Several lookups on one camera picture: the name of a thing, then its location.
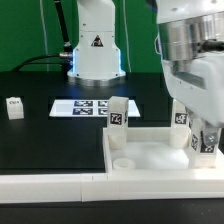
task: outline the green wall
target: green wall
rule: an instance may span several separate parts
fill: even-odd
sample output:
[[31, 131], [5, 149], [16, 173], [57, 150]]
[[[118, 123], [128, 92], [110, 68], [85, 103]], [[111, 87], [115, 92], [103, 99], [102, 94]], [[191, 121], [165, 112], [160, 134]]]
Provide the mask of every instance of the green wall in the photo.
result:
[[[44, 0], [49, 53], [63, 50], [62, 37], [53, 0]], [[116, 44], [122, 51], [122, 67], [128, 71], [123, 1], [116, 5]], [[73, 46], [78, 42], [77, 6], [75, 0], [62, 0], [69, 36]], [[0, 0], [0, 71], [9, 71], [31, 57], [45, 54], [39, 0]], [[132, 72], [161, 72], [160, 57], [154, 50], [157, 35], [156, 15], [145, 0], [126, 0]], [[46, 66], [29, 66], [26, 70]]]

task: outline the black table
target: black table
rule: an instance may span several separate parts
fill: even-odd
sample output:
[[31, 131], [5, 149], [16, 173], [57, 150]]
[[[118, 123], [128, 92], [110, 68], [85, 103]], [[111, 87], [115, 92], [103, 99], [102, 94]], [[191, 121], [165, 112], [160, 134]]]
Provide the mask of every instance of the black table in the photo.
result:
[[[23, 120], [8, 120], [5, 99], [21, 97]], [[172, 99], [162, 74], [128, 74], [109, 88], [69, 84], [61, 73], [0, 74], [0, 174], [105, 172], [106, 118], [50, 118], [55, 99], [134, 99], [130, 127], [170, 125]], [[0, 223], [223, 223], [223, 199], [0, 205]]]

